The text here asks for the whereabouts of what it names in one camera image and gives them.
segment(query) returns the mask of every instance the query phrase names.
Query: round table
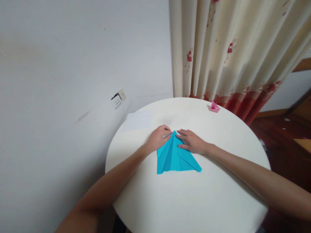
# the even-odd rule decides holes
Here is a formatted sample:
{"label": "round table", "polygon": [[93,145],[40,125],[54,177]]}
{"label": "round table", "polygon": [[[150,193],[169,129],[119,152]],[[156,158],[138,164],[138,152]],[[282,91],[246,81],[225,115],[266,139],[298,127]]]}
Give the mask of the round table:
{"label": "round table", "polygon": [[[138,111],[152,111],[150,128],[115,134],[107,154],[106,172],[134,153],[159,125],[190,129],[203,140],[267,169],[268,158],[253,131],[236,115],[193,98],[171,98]],[[197,171],[168,171],[157,175],[157,154],[151,153],[114,203],[133,233],[256,232],[267,205],[216,160],[193,154]]]}

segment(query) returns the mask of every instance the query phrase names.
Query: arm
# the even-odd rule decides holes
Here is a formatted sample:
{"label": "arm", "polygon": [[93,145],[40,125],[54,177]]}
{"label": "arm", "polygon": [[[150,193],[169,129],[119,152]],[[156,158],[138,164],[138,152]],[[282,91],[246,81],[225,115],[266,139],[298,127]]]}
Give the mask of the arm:
{"label": "arm", "polygon": [[99,213],[113,204],[139,165],[151,152],[163,146],[171,135],[166,138],[163,137],[171,133],[166,125],[155,129],[144,145],[101,177],[87,191],[69,212],[56,232],[96,232]]}
{"label": "arm", "polygon": [[311,221],[311,194],[284,177],[249,160],[205,142],[190,130],[176,135],[185,145],[180,148],[210,155],[233,172],[275,209],[300,220]]}

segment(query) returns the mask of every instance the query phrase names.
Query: blue origami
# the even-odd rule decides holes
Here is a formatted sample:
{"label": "blue origami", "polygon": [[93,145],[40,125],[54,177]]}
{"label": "blue origami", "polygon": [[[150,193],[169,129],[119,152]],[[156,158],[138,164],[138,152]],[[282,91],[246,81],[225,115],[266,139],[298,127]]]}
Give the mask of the blue origami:
{"label": "blue origami", "polygon": [[192,156],[192,154],[178,147],[184,144],[182,140],[176,137],[176,131],[173,132],[171,138],[158,149],[158,167],[157,173],[162,174],[167,171],[202,171],[202,168]]}

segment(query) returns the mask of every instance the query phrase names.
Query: pink paper boat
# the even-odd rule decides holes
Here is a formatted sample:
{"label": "pink paper boat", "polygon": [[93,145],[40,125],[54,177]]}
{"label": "pink paper boat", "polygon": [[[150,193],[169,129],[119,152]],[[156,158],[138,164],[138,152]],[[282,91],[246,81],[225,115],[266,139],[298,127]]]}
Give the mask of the pink paper boat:
{"label": "pink paper boat", "polygon": [[218,113],[219,110],[220,110],[220,108],[217,106],[217,104],[215,104],[215,102],[212,101],[212,105],[210,107],[210,111]]}

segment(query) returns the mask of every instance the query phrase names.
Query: forearm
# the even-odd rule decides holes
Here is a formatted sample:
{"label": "forearm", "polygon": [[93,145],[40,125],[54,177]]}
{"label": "forearm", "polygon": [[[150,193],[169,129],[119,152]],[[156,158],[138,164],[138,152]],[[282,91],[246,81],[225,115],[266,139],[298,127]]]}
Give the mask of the forearm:
{"label": "forearm", "polygon": [[145,145],[140,147],[133,155],[100,178],[78,202],[76,208],[79,210],[107,209],[149,154]]}
{"label": "forearm", "polygon": [[223,164],[269,205],[295,218],[311,221],[311,194],[282,176],[215,145],[206,154]]}

